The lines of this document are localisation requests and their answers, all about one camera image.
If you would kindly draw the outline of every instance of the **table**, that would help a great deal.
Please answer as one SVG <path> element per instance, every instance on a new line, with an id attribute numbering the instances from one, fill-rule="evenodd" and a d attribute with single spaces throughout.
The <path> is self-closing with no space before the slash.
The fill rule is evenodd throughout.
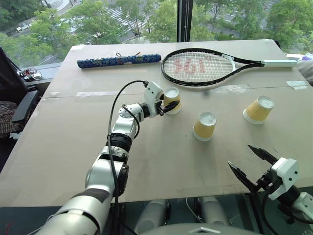
<path id="1" fill-rule="evenodd" d="M 175 84 L 160 63 L 81 70 L 76 60 L 123 54 L 167 53 L 184 47 L 229 50 L 245 59 L 285 59 L 272 40 L 101 45 L 74 47 L 25 127 L 0 174 L 1 206 L 59 206 L 84 190 L 85 175 L 106 142 L 114 92 L 135 79 L 153 80 L 164 89 Z M 276 157 L 299 162 L 298 187 L 313 184 L 313 94 L 286 81 L 303 81 L 296 69 L 256 68 L 203 91 L 180 89 L 182 110 L 174 116 L 147 118 L 133 142 L 129 179 L 121 202 L 247 192 L 227 161 L 255 181 L 269 164 L 246 146 L 255 144 Z M 117 107 L 143 101 L 144 88 L 132 85 Z M 275 107 L 263 125 L 248 123 L 243 109 L 260 95 Z M 192 135 L 199 113 L 217 118 L 214 137 L 200 142 Z"/>

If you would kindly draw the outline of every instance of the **black chair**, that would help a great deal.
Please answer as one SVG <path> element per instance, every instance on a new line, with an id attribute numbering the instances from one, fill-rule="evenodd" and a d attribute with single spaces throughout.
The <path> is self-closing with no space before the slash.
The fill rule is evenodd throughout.
<path id="1" fill-rule="evenodd" d="M 17 74 L 16 65 L 10 61 L 0 48 L 0 101 L 11 101 L 18 105 L 12 122 L 26 124 L 27 119 L 38 102 L 39 92 L 35 87 L 28 88 Z M 15 140 L 0 138 L 0 172 L 9 157 Z"/>

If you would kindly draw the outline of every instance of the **tree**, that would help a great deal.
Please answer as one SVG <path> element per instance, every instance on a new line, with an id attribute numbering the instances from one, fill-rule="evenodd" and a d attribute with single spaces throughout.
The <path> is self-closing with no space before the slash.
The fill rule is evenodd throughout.
<path id="1" fill-rule="evenodd" d="M 152 14 L 156 3 L 155 0 L 116 0 L 113 6 L 122 10 L 121 18 L 140 37 L 143 23 Z"/>
<path id="2" fill-rule="evenodd" d="M 241 39 L 256 39 L 261 37 L 261 19 L 265 16 L 263 9 L 264 0 L 236 0 L 236 23 L 237 31 Z"/>
<path id="3" fill-rule="evenodd" d="M 194 5 L 191 20 L 191 41 L 208 41 L 214 38 L 206 27 L 208 15 L 203 5 Z M 145 36 L 151 43 L 177 41 L 177 1 L 164 0 L 149 19 L 151 33 Z"/>
<path id="4" fill-rule="evenodd" d="M 34 12 L 42 10 L 41 0 L 1 0 L 0 31 L 4 31 L 34 16 Z"/>
<path id="5" fill-rule="evenodd" d="M 56 15 L 56 9 L 37 11 L 35 14 L 36 20 L 30 28 L 31 37 L 51 46 L 53 53 L 58 54 L 57 57 L 63 61 L 70 48 L 79 44 L 78 38 L 69 33 L 70 24 Z"/>
<path id="6" fill-rule="evenodd" d="M 105 10 L 102 1 L 85 0 L 69 10 L 67 17 L 79 38 L 93 44 L 117 44 L 126 29 Z"/>
<path id="7" fill-rule="evenodd" d="M 20 68 L 38 65 L 52 52 L 49 45 L 39 42 L 30 35 L 14 38 L 0 33 L 0 46 Z"/>
<path id="8" fill-rule="evenodd" d="M 276 3 L 267 19 L 268 36 L 278 40 L 286 52 L 301 53 L 305 48 L 312 48 L 312 9 L 312 0 L 281 0 Z"/>

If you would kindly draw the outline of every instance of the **yellow paper cup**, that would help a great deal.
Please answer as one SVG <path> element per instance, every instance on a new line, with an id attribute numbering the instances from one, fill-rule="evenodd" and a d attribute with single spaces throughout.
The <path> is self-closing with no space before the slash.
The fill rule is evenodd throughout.
<path id="1" fill-rule="evenodd" d="M 180 96 L 179 96 L 179 90 L 176 87 L 170 87 L 164 90 L 164 106 L 167 106 L 169 103 L 172 101 L 180 101 Z M 181 109 L 181 104 L 179 104 L 171 111 L 167 112 L 166 114 L 173 115 L 177 114 Z"/>
<path id="2" fill-rule="evenodd" d="M 271 98 L 262 95 L 244 110 L 244 117 L 253 124 L 262 124 L 274 105 Z"/>
<path id="3" fill-rule="evenodd" d="M 216 118 L 212 113 L 204 112 L 200 114 L 192 133 L 200 141 L 209 141 L 212 139 Z"/>

